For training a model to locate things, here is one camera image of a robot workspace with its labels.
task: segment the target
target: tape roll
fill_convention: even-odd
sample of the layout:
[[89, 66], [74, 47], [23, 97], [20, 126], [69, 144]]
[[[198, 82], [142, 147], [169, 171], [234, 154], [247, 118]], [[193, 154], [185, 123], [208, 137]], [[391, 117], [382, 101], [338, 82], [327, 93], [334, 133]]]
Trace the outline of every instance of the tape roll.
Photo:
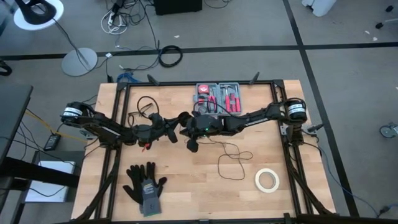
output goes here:
[[[272, 179], [274, 180], [274, 184], [272, 185], [272, 187], [270, 189], [266, 189], [265, 187], [263, 187], [260, 184], [260, 176], [263, 173], [268, 173]], [[274, 191], [276, 191], [279, 187], [279, 177], [278, 175], [275, 173], [275, 171], [273, 171], [272, 169], [268, 169], [268, 168], [264, 168], [261, 169], [257, 172], [256, 177], [254, 178], [254, 181], [256, 181], [256, 186], [257, 188], [264, 193], [273, 193]]]

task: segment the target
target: lamp base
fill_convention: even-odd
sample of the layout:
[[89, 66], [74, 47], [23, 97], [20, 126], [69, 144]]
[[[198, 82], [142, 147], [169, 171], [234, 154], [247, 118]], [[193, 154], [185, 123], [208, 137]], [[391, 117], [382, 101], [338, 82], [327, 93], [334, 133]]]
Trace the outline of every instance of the lamp base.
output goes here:
[[83, 47], [78, 49], [81, 55], [72, 50], [62, 60], [62, 70], [65, 74], [78, 77], [92, 71], [98, 62], [97, 54], [94, 50]]

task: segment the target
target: power adapter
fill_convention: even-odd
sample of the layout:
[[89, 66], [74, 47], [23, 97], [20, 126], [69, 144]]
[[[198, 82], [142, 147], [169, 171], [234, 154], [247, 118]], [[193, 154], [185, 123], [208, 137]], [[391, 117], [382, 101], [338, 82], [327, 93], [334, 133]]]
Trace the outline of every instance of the power adapter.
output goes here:
[[58, 143], [60, 142], [61, 135], [59, 134], [51, 134], [47, 142], [45, 143], [45, 146], [43, 148], [44, 151], [54, 151], [55, 148], [58, 146]]

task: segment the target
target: wooden table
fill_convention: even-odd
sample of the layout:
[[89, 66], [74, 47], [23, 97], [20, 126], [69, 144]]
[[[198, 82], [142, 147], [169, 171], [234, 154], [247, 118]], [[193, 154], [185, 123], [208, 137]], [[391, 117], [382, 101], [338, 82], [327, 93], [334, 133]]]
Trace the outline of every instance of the wooden table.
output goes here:
[[[287, 97], [303, 98], [303, 91], [298, 80], [285, 80]], [[243, 113], [256, 111], [260, 105], [267, 106], [272, 102], [269, 85], [241, 85]], [[173, 118], [182, 111], [191, 112], [193, 106], [193, 86], [145, 86], [132, 87], [129, 97], [128, 112], [137, 111], [137, 100], [144, 95], [156, 99], [160, 107], [160, 115]], [[116, 84], [102, 84], [99, 88], [96, 111], [111, 117]], [[119, 108], [123, 104], [124, 94], [121, 94]], [[150, 101], [143, 100], [141, 106]], [[117, 121], [121, 120], [121, 110], [118, 110]], [[149, 124], [149, 120], [136, 116], [136, 124]], [[153, 143], [151, 150], [142, 152], [138, 145], [123, 146], [119, 168], [116, 197], [112, 221], [139, 220], [198, 220], [198, 219], [232, 219], [232, 218], [279, 218], [289, 212], [294, 216], [287, 169], [285, 166], [279, 130], [276, 121], [246, 128], [233, 136], [213, 137], [217, 141], [236, 144], [241, 151], [250, 151], [254, 157], [242, 161], [246, 178], [244, 180], [222, 179], [217, 172], [218, 157], [223, 154], [220, 144], [200, 145], [197, 153], [186, 148], [185, 136], [178, 134], [178, 143], [172, 144], [167, 137]], [[305, 136], [305, 141], [316, 144], [314, 138]], [[97, 144], [88, 147], [87, 152]], [[236, 152], [228, 146], [227, 151]], [[307, 183], [324, 206], [335, 211], [330, 189], [326, 180], [322, 160], [317, 149], [300, 146]], [[105, 150], [98, 149], [84, 161], [80, 183], [77, 190], [72, 218], [79, 216], [91, 202], [98, 190]], [[126, 175], [126, 169], [132, 164], [145, 164], [147, 161], [156, 163], [156, 178], [167, 177], [164, 191], [160, 197], [162, 213], [144, 218], [139, 213], [139, 206], [123, 190], [123, 185], [132, 183]], [[278, 190], [271, 194], [260, 192], [254, 183], [254, 176], [259, 169], [270, 168], [280, 179]], [[222, 158], [220, 171], [224, 176], [240, 178], [243, 173], [236, 160]], [[262, 177], [264, 187], [270, 187], [271, 178]], [[103, 216], [106, 211], [108, 194], [104, 196]]]

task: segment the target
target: work glove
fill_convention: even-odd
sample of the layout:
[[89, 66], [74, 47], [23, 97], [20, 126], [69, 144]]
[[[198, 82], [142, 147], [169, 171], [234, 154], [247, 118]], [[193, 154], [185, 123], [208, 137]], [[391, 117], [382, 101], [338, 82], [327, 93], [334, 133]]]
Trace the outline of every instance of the work glove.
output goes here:
[[147, 162], [146, 174], [144, 165], [130, 166], [130, 169], [126, 170], [126, 174], [130, 177], [134, 190], [128, 185], [124, 185], [123, 189], [140, 205], [141, 213], [145, 217], [161, 213], [159, 197], [167, 178], [160, 178], [159, 183], [156, 183], [155, 163]]

